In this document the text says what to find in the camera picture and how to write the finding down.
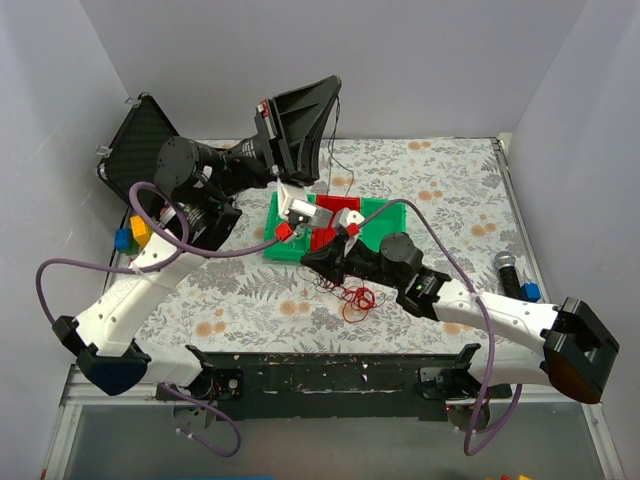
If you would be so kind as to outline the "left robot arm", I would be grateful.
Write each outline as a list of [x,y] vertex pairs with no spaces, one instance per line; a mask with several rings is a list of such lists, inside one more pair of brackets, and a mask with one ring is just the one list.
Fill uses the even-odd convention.
[[193,400],[212,392],[214,375],[203,353],[187,345],[144,344],[137,332],[206,260],[230,257],[224,243],[241,215],[234,204],[239,193],[275,187],[279,222],[273,244],[290,241],[301,229],[328,226],[330,212],[312,203],[306,190],[319,178],[321,140],[341,87],[341,79],[332,75],[262,100],[255,134],[228,149],[182,136],[162,144],[152,180],[129,191],[137,213],[143,213],[139,194],[144,190],[166,206],[143,214],[151,230],[148,242],[90,307],[52,324],[91,383],[110,396],[141,383],[163,391],[180,388]]

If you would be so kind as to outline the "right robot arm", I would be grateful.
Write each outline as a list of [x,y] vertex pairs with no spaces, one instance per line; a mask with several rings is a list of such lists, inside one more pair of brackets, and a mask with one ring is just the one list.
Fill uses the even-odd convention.
[[426,267],[405,232],[384,236],[372,250],[359,238],[371,220],[359,212],[332,213],[309,202],[304,189],[284,182],[277,184],[277,198],[284,221],[278,239],[297,226],[336,231],[331,242],[301,258],[303,266],[334,285],[351,276],[393,288],[397,304],[417,318],[487,333],[484,363],[472,362],[479,345],[465,346],[451,367],[420,379],[418,389],[426,398],[484,400],[495,385],[537,384],[583,404],[600,402],[619,343],[585,302],[539,304],[515,294],[482,293],[466,275],[453,279]]

